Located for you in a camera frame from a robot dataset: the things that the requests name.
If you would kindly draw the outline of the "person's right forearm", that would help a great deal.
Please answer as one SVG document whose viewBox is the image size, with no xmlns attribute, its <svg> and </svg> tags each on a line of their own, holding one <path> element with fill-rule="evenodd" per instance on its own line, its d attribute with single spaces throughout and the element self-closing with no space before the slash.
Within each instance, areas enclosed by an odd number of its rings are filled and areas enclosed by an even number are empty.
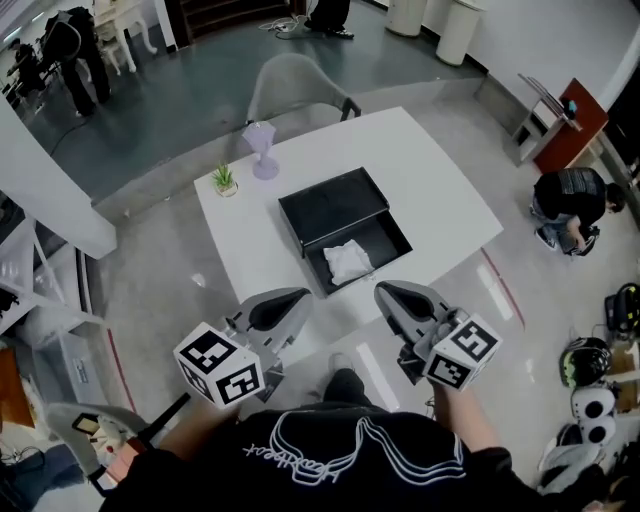
<svg viewBox="0 0 640 512">
<path fill-rule="evenodd" d="M 432 387 L 436 421 L 455 433 L 471 452 L 502 446 L 470 388 L 456 391 L 438 383 L 434 383 Z"/>
</svg>

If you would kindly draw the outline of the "small green potted plant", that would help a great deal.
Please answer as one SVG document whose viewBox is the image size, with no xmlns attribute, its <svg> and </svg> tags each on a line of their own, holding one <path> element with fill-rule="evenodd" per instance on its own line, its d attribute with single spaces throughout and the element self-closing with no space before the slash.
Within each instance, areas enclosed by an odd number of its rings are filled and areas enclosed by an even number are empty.
<svg viewBox="0 0 640 512">
<path fill-rule="evenodd" d="M 215 191 L 221 197 L 232 197 L 238 191 L 238 184 L 227 163 L 220 163 L 216 166 L 211 173 L 211 180 Z"/>
</svg>

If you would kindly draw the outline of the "white shelving rack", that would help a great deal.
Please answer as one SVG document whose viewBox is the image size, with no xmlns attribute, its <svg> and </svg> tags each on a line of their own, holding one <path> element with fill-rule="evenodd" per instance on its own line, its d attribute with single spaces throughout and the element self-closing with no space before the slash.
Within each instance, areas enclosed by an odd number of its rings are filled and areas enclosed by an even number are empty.
<svg viewBox="0 0 640 512">
<path fill-rule="evenodd" d="M 38 345 L 88 323 L 88 257 L 0 191 L 0 337 Z"/>
</svg>

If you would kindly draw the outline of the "person's black trouser leg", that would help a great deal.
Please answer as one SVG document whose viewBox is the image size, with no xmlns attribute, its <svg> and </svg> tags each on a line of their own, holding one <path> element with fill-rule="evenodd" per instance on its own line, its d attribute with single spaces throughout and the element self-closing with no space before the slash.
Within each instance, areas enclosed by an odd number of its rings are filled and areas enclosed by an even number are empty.
<svg viewBox="0 0 640 512">
<path fill-rule="evenodd" d="M 351 368 L 340 368 L 332 374 L 319 409 L 359 415 L 386 413 L 367 397 L 363 381 Z"/>
</svg>

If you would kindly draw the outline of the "person's left forearm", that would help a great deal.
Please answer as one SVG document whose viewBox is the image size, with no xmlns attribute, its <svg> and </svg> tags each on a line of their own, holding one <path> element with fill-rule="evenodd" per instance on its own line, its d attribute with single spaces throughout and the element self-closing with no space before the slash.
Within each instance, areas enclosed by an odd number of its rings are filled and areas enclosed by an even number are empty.
<svg viewBox="0 0 640 512">
<path fill-rule="evenodd" d="M 239 411 L 239 407 L 218 409 L 209 402 L 199 402 L 163 437 L 158 448 L 191 460 L 219 427 L 237 420 Z"/>
</svg>

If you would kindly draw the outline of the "dark wooden staircase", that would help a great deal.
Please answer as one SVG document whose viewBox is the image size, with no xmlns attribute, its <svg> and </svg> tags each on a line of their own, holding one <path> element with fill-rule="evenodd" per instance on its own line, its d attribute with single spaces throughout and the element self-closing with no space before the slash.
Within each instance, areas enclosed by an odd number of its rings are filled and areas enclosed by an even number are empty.
<svg viewBox="0 0 640 512">
<path fill-rule="evenodd" d="M 162 0 L 177 49 L 250 21 L 304 14 L 309 0 Z"/>
</svg>

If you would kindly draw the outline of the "grey chair with clutter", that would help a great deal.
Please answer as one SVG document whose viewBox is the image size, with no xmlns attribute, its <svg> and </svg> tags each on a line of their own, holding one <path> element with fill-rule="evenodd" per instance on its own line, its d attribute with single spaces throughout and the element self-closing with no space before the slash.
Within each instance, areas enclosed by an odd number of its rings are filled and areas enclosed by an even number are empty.
<svg viewBox="0 0 640 512">
<path fill-rule="evenodd" d="M 110 492 L 100 483 L 106 467 L 91 439 L 103 426 L 112 439 L 120 434 L 137 435 L 149 426 L 139 415 L 122 407 L 66 402 L 49 404 L 45 408 L 45 422 L 69 448 L 84 476 L 103 498 Z"/>
</svg>

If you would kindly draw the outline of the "white cloth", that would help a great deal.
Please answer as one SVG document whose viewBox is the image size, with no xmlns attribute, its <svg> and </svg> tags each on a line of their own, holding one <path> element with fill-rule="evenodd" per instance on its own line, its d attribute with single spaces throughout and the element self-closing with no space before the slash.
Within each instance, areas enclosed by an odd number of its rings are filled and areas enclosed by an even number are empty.
<svg viewBox="0 0 640 512">
<path fill-rule="evenodd" d="M 335 286 L 374 271 L 367 252 L 355 240 L 349 240 L 341 246 L 324 248 L 323 254 L 329 266 L 331 282 Z"/>
</svg>

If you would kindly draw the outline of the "person's black printed t-shirt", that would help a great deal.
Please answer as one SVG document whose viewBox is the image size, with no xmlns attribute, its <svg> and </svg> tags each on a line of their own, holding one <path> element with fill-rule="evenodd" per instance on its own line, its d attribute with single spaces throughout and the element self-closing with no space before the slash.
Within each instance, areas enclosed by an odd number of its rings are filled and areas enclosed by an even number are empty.
<svg viewBox="0 0 640 512">
<path fill-rule="evenodd" d="M 364 408 L 263 411 L 192 461 L 133 460 L 100 512 L 553 512 L 503 448 L 470 451 L 435 421 Z"/>
</svg>

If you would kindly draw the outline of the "black drawer box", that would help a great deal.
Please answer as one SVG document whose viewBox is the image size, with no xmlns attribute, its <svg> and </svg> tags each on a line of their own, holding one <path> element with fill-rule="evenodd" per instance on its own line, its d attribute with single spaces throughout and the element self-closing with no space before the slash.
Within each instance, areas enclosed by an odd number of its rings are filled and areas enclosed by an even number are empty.
<svg viewBox="0 0 640 512">
<path fill-rule="evenodd" d="M 284 196 L 278 203 L 302 259 L 326 297 L 351 283 L 332 282 L 326 249 L 353 240 L 374 270 L 412 251 L 388 200 L 363 167 Z"/>
</svg>

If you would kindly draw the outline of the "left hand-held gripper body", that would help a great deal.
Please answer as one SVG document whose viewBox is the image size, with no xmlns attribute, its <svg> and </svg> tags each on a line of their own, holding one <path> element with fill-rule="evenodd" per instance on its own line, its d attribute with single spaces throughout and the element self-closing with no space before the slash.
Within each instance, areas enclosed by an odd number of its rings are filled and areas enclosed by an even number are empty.
<svg viewBox="0 0 640 512">
<path fill-rule="evenodd" d="M 220 409 L 255 396 L 265 402 L 284 380 L 280 352 L 285 346 L 262 346 L 256 326 L 238 317 L 213 327 L 201 323 L 173 350 L 187 383 Z"/>
</svg>

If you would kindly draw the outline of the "white square pillar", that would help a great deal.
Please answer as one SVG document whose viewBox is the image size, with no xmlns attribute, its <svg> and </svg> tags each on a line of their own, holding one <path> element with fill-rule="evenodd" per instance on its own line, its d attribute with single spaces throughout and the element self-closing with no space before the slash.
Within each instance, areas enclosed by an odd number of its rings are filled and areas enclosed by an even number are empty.
<svg viewBox="0 0 640 512">
<path fill-rule="evenodd" d="M 26 214 L 96 260 L 117 248 L 115 227 L 40 146 L 2 94 L 0 191 Z"/>
</svg>

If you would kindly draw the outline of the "white ornate table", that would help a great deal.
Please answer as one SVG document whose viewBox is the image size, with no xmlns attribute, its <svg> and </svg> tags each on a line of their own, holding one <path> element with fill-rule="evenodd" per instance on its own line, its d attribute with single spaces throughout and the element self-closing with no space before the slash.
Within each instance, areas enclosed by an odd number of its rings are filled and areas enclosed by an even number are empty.
<svg viewBox="0 0 640 512">
<path fill-rule="evenodd" d="M 156 55 L 158 49 L 151 44 L 148 25 L 142 13 L 142 7 L 148 0 L 92 0 L 96 29 L 111 26 L 115 31 L 115 39 L 123 50 L 128 69 L 137 72 L 126 34 L 129 29 L 138 26 L 143 44 L 151 55 Z"/>
</svg>

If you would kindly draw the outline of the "lilac vase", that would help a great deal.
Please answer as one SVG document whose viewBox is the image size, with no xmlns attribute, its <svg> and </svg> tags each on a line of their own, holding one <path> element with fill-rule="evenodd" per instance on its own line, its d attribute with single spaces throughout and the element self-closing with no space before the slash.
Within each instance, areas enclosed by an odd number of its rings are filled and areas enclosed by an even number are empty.
<svg viewBox="0 0 640 512">
<path fill-rule="evenodd" d="M 249 144 L 257 160 L 253 165 L 256 178 L 267 181 L 279 173 L 278 162 L 269 155 L 276 134 L 276 128 L 267 121 L 251 122 L 247 125 L 243 138 Z"/>
</svg>

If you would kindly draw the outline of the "white helmet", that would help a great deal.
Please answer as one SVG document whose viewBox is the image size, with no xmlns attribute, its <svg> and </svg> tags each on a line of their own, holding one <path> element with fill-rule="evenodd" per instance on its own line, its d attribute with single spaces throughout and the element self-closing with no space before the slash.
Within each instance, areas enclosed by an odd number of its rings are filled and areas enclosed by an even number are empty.
<svg viewBox="0 0 640 512">
<path fill-rule="evenodd" d="M 584 443 L 604 446 L 616 432 L 615 397 L 607 387 L 583 387 L 571 396 L 571 410 Z"/>
</svg>

